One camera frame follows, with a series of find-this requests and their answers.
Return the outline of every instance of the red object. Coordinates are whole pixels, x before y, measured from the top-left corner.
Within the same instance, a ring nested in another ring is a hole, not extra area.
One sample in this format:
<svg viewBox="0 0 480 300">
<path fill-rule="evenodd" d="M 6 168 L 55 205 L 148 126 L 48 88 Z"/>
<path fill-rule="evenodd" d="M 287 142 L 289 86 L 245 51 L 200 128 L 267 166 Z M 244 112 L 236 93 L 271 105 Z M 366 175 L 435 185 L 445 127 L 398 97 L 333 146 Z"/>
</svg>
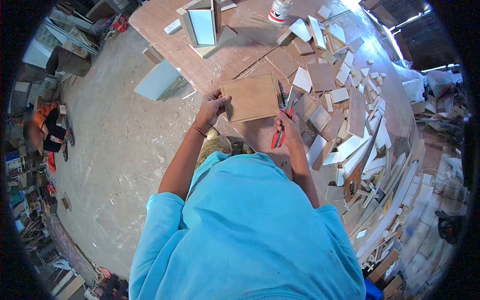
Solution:
<svg viewBox="0 0 480 300">
<path fill-rule="evenodd" d="M 287 109 L 286 108 L 282 109 L 282 111 L 288 116 L 289 119 L 292 119 L 293 107 L 290 107 L 290 111 L 288 112 L 288 114 L 287 114 Z M 282 146 L 283 140 L 285 139 L 285 131 L 283 129 L 283 125 L 282 125 L 282 130 L 273 135 L 272 145 L 271 145 L 272 149 L 276 148 L 276 143 L 277 143 L 279 138 L 280 138 L 280 143 L 278 144 L 278 148 L 280 148 Z"/>
<path fill-rule="evenodd" d="M 125 32 L 128 29 L 128 16 L 121 13 L 113 20 L 112 25 L 120 33 Z"/>
<path fill-rule="evenodd" d="M 53 155 L 53 152 L 51 152 L 51 151 L 48 152 L 47 165 L 50 168 L 50 171 L 52 173 L 55 173 L 55 171 L 57 170 L 57 167 L 55 167 L 55 156 Z"/>
</svg>

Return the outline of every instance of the white panel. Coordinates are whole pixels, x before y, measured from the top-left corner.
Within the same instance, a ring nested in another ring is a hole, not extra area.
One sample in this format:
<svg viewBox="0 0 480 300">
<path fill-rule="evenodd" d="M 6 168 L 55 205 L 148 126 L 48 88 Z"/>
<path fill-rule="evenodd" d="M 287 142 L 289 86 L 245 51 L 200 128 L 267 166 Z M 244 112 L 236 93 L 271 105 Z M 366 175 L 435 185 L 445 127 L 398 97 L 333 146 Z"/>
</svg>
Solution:
<svg viewBox="0 0 480 300">
<path fill-rule="evenodd" d="M 188 11 L 197 42 L 201 45 L 215 45 L 211 10 Z"/>
</svg>

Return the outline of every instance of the plywood panel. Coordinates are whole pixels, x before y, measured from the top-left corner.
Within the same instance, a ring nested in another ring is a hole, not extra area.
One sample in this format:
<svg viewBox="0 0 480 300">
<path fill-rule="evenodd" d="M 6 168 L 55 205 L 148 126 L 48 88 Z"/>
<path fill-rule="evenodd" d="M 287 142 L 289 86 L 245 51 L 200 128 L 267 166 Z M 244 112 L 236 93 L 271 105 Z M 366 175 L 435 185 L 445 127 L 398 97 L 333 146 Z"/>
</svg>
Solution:
<svg viewBox="0 0 480 300">
<path fill-rule="evenodd" d="M 225 82 L 221 89 L 223 95 L 232 97 L 225 104 L 231 123 L 276 115 L 278 100 L 271 74 Z"/>
</svg>

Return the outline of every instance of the glue container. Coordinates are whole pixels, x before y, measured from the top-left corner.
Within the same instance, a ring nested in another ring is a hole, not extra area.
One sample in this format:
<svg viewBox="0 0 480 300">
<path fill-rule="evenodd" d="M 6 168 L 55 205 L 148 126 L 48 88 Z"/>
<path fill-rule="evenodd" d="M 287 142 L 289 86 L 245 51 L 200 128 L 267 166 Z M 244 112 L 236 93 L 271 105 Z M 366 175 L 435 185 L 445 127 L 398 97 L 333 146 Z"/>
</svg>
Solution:
<svg viewBox="0 0 480 300">
<path fill-rule="evenodd" d="M 292 0 L 275 0 L 272 9 L 268 14 L 268 19 L 272 22 L 283 24 L 287 21 L 288 15 L 292 11 Z"/>
</svg>

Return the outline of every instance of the white board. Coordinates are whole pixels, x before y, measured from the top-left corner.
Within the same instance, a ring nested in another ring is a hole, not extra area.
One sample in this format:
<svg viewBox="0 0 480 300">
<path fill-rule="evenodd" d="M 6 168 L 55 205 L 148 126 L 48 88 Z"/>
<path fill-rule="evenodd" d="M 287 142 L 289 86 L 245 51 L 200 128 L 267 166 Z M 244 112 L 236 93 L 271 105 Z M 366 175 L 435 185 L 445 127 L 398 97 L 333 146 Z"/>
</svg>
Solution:
<svg viewBox="0 0 480 300">
<path fill-rule="evenodd" d="M 151 100 L 157 100 L 180 76 L 180 72 L 168 60 L 162 60 L 135 88 L 135 92 Z"/>
<path fill-rule="evenodd" d="M 215 45 L 211 10 L 188 11 L 197 42 L 201 45 Z"/>
</svg>

